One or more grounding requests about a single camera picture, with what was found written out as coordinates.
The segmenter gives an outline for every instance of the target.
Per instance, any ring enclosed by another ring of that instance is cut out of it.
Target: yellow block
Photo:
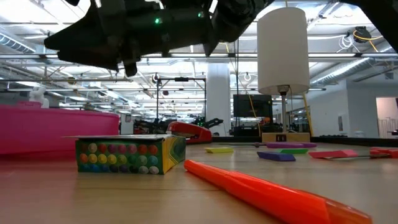
[[[310,133],[263,133],[262,141],[277,142],[277,138],[286,138],[286,142],[310,142]]]
[[[234,152],[230,147],[218,147],[218,148],[205,148],[207,153],[226,153]]]

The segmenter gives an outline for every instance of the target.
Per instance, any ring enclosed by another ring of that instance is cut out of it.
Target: ceiling
[[[76,22],[85,15],[85,12],[90,6],[90,0],[81,0],[78,7],[69,6],[64,0],[2,0],[0,1],[0,34],[4,34],[19,43],[28,46],[36,54],[53,54],[51,50],[43,47],[43,40],[47,35],[54,34],[70,24]],[[285,7],[284,1],[276,1],[265,8],[257,17],[257,19],[248,27],[244,34],[235,43],[220,43],[214,53],[237,52],[239,46],[239,53],[256,53],[257,52],[257,24],[256,21],[264,14],[281,7]],[[366,15],[356,6],[342,3],[327,3],[326,1],[289,1],[289,7],[299,7],[306,13],[308,21],[308,51],[310,53],[344,53],[344,52],[374,52],[369,42],[365,44],[350,43],[350,39],[343,40],[343,36],[347,32],[352,33],[357,26],[366,26],[373,37],[380,36],[379,31],[373,26]],[[322,10],[323,19],[317,19]],[[384,38],[374,41],[374,44],[384,42]],[[172,53],[203,53],[201,45],[184,47],[175,49]],[[21,54],[10,47],[0,45],[0,54]],[[190,77],[190,78],[205,78],[207,73],[207,64],[211,62],[229,63],[231,72],[231,94],[236,92],[236,76],[233,59],[206,59],[201,58],[148,58],[143,59],[138,64],[139,73],[129,79],[128,82],[116,82],[115,79],[124,79],[124,73],[111,72],[103,68],[95,68],[89,66],[75,65],[72,63],[65,63],[57,59],[51,59],[52,63],[43,63],[38,60],[24,60],[24,59],[0,59],[2,68],[0,67],[0,77],[2,78],[38,78],[48,77],[52,79],[61,79],[75,77],[77,79],[99,78],[102,81],[95,80],[89,82],[77,82],[76,84],[63,83],[48,83],[47,88],[110,88],[110,89],[131,89],[131,91],[104,91],[98,92],[55,92],[56,96],[64,103],[64,106],[71,106],[70,103],[75,102],[84,103],[86,101],[92,102],[125,102],[124,106],[117,106],[120,112],[129,113],[133,109],[135,114],[146,114],[153,116],[153,110],[156,107],[156,100],[153,98],[156,91],[151,90],[155,88],[152,79],[155,74],[161,78],[174,77]],[[310,60],[309,67],[311,76],[314,76],[328,68],[340,63],[339,60]],[[19,70],[9,68],[9,65],[15,67],[22,67],[31,71],[35,75],[27,76]],[[376,70],[382,72],[382,64],[376,65]],[[374,73],[375,70],[362,71],[357,74],[357,78],[363,75]],[[251,89],[257,87],[257,62],[256,58],[242,59],[239,62],[239,88],[244,87]],[[104,81],[104,79],[112,79],[113,81]],[[382,76],[375,76],[368,78],[364,82],[383,82]],[[31,88],[27,85],[14,84],[16,88]],[[203,85],[200,82],[168,82],[164,89],[168,88],[189,88],[191,91],[169,91],[169,94],[160,95],[162,104],[161,114],[178,114],[180,116],[187,116],[188,114],[200,114],[203,111],[204,92],[201,90]],[[257,91],[249,90],[250,93],[256,94]],[[65,99],[65,96],[78,96],[79,100],[71,98]],[[111,110],[109,105],[102,107],[104,110]]]

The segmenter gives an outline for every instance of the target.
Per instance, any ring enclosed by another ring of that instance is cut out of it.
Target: television screen
[[[250,97],[257,117],[272,117],[272,97],[270,95],[250,95]],[[254,117],[249,95],[234,95],[234,117]]]

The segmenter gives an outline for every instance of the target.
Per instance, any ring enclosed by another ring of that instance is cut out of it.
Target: wooden table
[[[273,162],[259,159],[252,146],[236,146],[233,154],[207,154],[206,146],[188,146],[187,159],[329,197],[371,214],[374,223],[398,222],[398,160],[301,155]],[[279,223],[185,172],[182,163],[166,175],[78,174],[75,161],[0,157],[0,180],[1,223]]]

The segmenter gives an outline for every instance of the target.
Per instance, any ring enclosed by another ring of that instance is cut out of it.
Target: lamp shade
[[[257,23],[259,93],[278,95],[277,87],[289,85],[288,93],[310,88],[307,20],[303,10],[276,9]]]

